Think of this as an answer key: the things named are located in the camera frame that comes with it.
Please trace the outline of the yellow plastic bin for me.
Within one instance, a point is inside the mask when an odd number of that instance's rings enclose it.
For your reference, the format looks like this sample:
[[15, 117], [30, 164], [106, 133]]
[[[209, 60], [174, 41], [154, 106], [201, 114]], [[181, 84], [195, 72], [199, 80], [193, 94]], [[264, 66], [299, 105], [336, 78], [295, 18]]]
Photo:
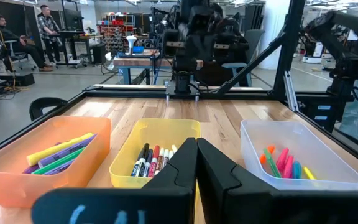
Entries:
[[136, 122], [129, 137], [121, 147], [109, 168], [111, 183], [120, 188], [141, 188], [153, 177], [133, 177], [131, 172], [145, 143], [154, 150], [156, 145], [169, 149], [169, 160], [173, 157], [172, 145], [177, 149], [187, 138], [199, 138], [201, 124], [189, 119], [144, 118]]

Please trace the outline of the shelf with red bins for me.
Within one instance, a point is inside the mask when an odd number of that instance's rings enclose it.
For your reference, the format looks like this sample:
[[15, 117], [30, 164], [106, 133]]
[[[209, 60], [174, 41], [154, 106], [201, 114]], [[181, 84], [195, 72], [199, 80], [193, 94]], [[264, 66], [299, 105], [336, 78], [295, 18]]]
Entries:
[[134, 34], [135, 17], [127, 13], [110, 12], [103, 20], [98, 21], [97, 28], [103, 36], [101, 41], [108, 52], [126, 52], [129, 50], [126, 37]]

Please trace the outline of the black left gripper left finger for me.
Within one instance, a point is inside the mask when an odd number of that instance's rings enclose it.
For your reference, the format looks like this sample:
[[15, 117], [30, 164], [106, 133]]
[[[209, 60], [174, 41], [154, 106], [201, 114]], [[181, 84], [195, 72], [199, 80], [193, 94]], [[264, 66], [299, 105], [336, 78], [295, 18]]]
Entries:
[[197, 142], [195, 138], [187, 138], [167, 165], [142, 189], [188, 188], [196, 186]]

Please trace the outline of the orange plastic bin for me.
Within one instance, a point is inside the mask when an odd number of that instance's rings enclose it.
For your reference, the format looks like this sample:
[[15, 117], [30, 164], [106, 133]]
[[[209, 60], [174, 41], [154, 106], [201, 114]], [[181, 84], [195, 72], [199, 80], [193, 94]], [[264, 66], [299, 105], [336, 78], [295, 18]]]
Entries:
[[[95, 138], [69, 168], [55, 175], [25, 174], [27, 156], [84, 134]], [[44, 193], [59, 187], [84, 187], [110, 150], [107, 118], [56, 116], [0, 149], [0, 205], [30, 208]]]

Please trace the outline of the clear plastic bin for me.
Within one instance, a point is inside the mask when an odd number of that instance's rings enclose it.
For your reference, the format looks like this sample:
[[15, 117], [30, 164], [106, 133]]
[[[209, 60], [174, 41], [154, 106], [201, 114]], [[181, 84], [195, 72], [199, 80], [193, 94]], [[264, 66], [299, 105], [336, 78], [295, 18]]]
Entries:
[[[300, 179], [276, 178], [267, 162], [259, 157], [264, 149], [274, 145], [276, 163], [279, 155], [289, 149], [289, 155], [301, 164]], [[358, 190], [358, 173], [305, 125], [292, 121], [241, 122], [241, 153], [246, 169], [266, 183], [280, 190]], [[309, 168], [316, 180], [304, 176], [303, 166]]]

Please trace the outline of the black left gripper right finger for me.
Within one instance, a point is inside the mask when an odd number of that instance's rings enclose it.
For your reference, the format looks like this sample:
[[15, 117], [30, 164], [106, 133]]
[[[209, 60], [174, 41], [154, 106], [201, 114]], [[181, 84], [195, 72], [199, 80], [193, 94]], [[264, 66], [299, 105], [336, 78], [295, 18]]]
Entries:
[[274, 188], [205, 139], [198, 139], [197, 179], [206, 224], [268, 224]]

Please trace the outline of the black desk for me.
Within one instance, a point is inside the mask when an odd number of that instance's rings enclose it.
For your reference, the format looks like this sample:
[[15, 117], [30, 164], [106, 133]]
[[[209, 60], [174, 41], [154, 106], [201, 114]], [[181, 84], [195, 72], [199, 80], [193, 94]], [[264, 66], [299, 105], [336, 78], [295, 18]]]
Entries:
[[[53, 36], [59, 37], [62, 41], [64, 61], [55, 62], [56, 67], [66, 65], [78, 68], [80, 65], [87, 67], [91, 61], [90, 40], [102, 39], [100, 34], [85, 34], [80, 31], [63, 30]], [[76, 42], [84, 42], [86, 55], [79, 57], [76, 52]]]

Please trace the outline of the blue-grey workbench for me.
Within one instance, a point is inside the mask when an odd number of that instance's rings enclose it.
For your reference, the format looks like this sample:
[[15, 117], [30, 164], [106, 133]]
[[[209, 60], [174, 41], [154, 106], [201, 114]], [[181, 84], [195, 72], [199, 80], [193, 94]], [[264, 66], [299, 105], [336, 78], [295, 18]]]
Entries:
[[156, 85], [162, 73], [171, 73], [172, 58], [159, 56], [155, 49], [146, 49], [136, 57], [117, 57], [112, 59], [112, 65], [118, 69], [125, 85]]

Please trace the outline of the black aluminium rig frame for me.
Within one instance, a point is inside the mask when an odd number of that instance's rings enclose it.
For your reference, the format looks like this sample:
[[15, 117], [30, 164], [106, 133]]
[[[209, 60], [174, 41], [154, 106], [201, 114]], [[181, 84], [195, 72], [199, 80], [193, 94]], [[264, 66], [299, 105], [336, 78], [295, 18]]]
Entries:
[[[320, 133], [327, 136], [336, 144], [341, 146], [349, 154], [352, 154], [358, 159], [358, 152], [333, 136], [328, 129], [324, 129], [315, 119], [309, 115], [303, 114], [299, 110], [299, 104], [317, 105], [338, 105], [345, 102], [350, 102], [354, 98], [350, 95], [351, 85], [353, 79], [334, 77], [332, 88], [340, 88], [340, 93], [331, 92], [315, 92], [315, 91], [295, 91], [290, 79], [291, 56], [295, 49], [295, 40], [298, 38], [298, 32], [301, 25], [301, 14], [305, 6], [305, 0], [290, 0], [288, 14], [286, 21], [280, 34], [275, 38], [269, 46], [253, 59], [250, 64], [244, 67], [235, 77], [230, 79], [223, 85], [208, 90], [203, 90], [200, 93], [196, 92], [190, 95], [178, 95], [176, 93], [169, 93], [164, 86], [140, 86], [140, 85], [95, 85], [94, 87], [85, 88], [81, 93], [68, 100], [64, 106], [53, 106], [43, 109], [43, 115], [32, 121], [30, 125], [20, 130], [15, 135], [0, 143], [0, 149], [19, 139], [24, 134], [33, 130], [37, 126], [46, 122], [48, 119], [61, 115], [62, 113], [75, 106], [80, 100], [85, 97], [107, 97], [107, 98], [165, 98], [169, 99], [202, 99], [202, 100], [255, 100], [255, 101], [279, 101], [281, 104], [289, 107], [294, 113], [300, 116], [303, 120], [310, 123]], [[250, 73], [259, 63], [266, 59], [276, 49], [280, 49], [280, 58], [276, 70], [275, 83], [273, 89], [267, 90], [248, 90], [244, 87], [236, 87], [235, 84], [245, 75]]]

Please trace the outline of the thick yellow highlighter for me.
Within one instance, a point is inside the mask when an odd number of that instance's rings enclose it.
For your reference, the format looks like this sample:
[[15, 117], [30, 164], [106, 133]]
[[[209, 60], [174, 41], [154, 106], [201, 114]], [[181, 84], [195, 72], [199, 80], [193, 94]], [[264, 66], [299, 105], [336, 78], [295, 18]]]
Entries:
[[80, 137], [77, 137], [77, 138], [74, 138], [74, 139], [71, 139], [67, 142], [63, 142], [61, 144], [58, 144], [56, 146], [52, 146], [50, 148], [47, 148], [43, 151], [39, 151], [39, 152], [36, 152], [36, 153], [33, 153], [29, 156], [27, 156], [27, 162], [29, 164], [29, 166], [34, 166], [38, 163], [39, 160], [45, 158], [45, 157], [48, 157], [58, 151], [61, 151], [62, 149], [66, 149], [76, 143], [79, 143], [85, 139], [89, 139], [90, 137], [92, 137], [94, 134], [93, 133], [87, 133], [87, 134], [84, 134]]

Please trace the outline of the thin green highlighter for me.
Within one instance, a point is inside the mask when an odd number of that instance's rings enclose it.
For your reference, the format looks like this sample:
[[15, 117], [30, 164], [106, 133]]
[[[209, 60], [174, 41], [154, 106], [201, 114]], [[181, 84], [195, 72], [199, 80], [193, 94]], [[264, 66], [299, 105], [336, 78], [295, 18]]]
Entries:
[[264, 149], [264, 155], [265, 155], [266, 160], [267, 160], [267, 162], [268, 162], [268, 164], [269, 164], [269, 166], [270, 166], [270, 168], [272, 170], [273, 175], [276, 178], [281, 178], [282, 177], [281, 173], [278, 170], [277, 165], [273, 160], [272, 154], [270, 153], [270, 151], [267, 148]]

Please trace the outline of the thin orange highlighter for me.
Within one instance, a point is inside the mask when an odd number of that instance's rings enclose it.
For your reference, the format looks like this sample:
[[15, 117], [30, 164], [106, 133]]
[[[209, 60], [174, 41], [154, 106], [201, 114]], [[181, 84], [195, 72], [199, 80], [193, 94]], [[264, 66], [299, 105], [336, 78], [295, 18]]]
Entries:
[[[274, 150], [275, 150], [275, 146], [274, 145], [269, 145], [267, 147], [267, 150], [269, 151], [269, 153], [273, 154]], [[259, 157], [259, 161], [261, 164], [264, 164], [265, 161], [266, 161], [266, 156], [265, 154], [262, 154], [260, 157]]]

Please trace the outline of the black cube box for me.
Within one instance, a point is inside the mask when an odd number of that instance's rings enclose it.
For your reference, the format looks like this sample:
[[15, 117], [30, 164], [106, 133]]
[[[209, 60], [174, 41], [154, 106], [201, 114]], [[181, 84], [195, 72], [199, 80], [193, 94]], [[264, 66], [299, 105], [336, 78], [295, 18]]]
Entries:
[[106, 62], [106, 46], [104, 43], [92, 45], [91, 50], [93, 52], [94, 64], [103, 64]]

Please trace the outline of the thin yellow highlighter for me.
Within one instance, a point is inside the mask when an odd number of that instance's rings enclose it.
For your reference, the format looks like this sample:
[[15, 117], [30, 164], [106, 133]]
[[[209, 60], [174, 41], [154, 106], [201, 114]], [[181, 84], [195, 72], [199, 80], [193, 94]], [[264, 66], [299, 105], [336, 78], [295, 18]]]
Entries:
[[314, 176], [314, 174], [306, 166], [303, 166], [303, 173], [307, 179], [316, 180], [316, 177]]

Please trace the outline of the brown dry-erase marker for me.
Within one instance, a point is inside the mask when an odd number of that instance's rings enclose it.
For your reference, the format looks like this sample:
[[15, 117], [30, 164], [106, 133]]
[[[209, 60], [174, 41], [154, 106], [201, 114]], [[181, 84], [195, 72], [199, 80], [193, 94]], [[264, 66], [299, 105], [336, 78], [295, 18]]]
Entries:
[[164, 153], [165, 153], [164, 148], [160, 148], [160, 154], [159, 154], [158, 159], [157, 159], [157, 165], [156, 165], [156, 168], [155, 168], [154, 175], [157, 175], [162, 169]]

